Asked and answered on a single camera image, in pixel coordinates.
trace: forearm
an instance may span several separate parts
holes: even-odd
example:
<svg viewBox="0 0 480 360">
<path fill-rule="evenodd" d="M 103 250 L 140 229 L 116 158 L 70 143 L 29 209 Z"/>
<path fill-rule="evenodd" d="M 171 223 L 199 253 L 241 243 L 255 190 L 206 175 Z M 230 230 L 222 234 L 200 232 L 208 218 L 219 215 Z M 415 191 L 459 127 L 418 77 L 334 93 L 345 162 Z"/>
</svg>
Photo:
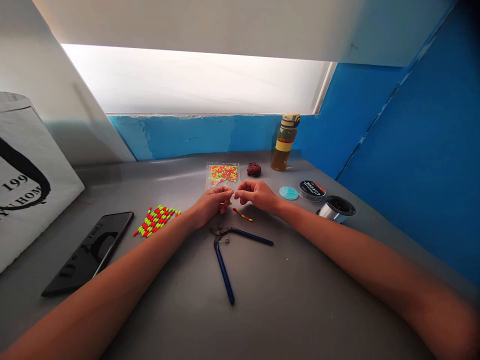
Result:
<svg viewBox="0 0 480 360">
<path fill-rule="evenodd" d="M 427 271 L 364 233 L 283 200 L 275 214 L 403 317 L 439 359 L 476 351 L 477 315 Z"/>
<path fill-rule="evenodd" d="M 195 229 L 192 216 L 186 211 L 109 265 L 30 328 L 1 360 L 98 359 Z"/>
</svg>

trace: window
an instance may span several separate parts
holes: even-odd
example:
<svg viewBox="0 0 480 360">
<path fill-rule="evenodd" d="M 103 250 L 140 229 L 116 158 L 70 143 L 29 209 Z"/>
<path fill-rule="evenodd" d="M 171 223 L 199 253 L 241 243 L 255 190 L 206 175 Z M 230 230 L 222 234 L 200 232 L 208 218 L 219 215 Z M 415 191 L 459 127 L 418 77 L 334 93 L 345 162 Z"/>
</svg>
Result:
<svg viewBox="0 0 480 360">
<path fill-rule="evenodd" d="M 106 113 L 315 114 L 335 63 L 63 44 Z"/>
</svg>

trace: phone screen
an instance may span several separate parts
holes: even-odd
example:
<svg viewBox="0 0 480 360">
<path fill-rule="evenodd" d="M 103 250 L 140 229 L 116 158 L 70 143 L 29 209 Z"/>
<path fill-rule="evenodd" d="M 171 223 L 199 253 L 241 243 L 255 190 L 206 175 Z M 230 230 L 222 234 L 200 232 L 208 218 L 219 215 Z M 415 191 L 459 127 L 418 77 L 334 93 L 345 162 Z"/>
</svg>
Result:
<svg viewBox="0 0 480 360">
<path fill-rule="evenodd" d="M 102 216 L 41 295 L 75 291 L 102 271 L 133 215 L 122 212 Z"/>
</svg>

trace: white tote bag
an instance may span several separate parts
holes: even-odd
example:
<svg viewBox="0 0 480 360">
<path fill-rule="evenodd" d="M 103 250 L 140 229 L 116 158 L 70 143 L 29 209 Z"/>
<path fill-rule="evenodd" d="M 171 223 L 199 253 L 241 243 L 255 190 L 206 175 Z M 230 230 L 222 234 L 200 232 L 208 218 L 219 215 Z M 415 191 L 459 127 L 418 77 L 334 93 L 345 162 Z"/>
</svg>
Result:
<svg viewBox="0 0 480 360">
<path fill-rule="evenodd" d="M 30 100 L 0 92 L 0 273 L 84 188 Z"/>
</svg>

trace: pliers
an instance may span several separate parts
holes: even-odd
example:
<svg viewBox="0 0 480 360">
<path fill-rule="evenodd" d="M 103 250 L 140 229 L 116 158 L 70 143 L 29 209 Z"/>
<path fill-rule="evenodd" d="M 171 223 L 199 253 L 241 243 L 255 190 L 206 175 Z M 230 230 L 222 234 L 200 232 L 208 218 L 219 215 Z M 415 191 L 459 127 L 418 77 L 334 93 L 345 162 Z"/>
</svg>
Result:
<svg viewBox="0 0 480 360">
<path fill-rule="evenodd" d="M 228 300 L 230 300 L 230 304 L 235 303 L 234 292 L 232 291 L 232 286 L 230 285 L 229 276 L 227 274 L 227 269 L 225 268 L 224 260 L 222 258 L 222 254 L 220 253 L 219 243 L 222 239 L 222 236 L 228 234 L 230 232 L 236 233 L 238 235 L 243 235 L 246 238 L 258 241 L 260 243 L 266 244 L 268 246 L 273 246 L 274 243 L 270 240 L 264 239 L 263 237 L 253 235 L 249 232 L 237 229 L 236 227 L 230 227 L 225 230 L 219 225 L 217 231 L 213 231 L 211 228 L 209 229 L 212 234 L 215 235 L 215 240 L 213 240 L 213 247 L 215 248 L 216 258 L 218 259 L 218 264 L 220 265 L 221 276 L 223 277 L 223 282 L 225 283 L 226 293 L 228 294 Z"/>
</svg>

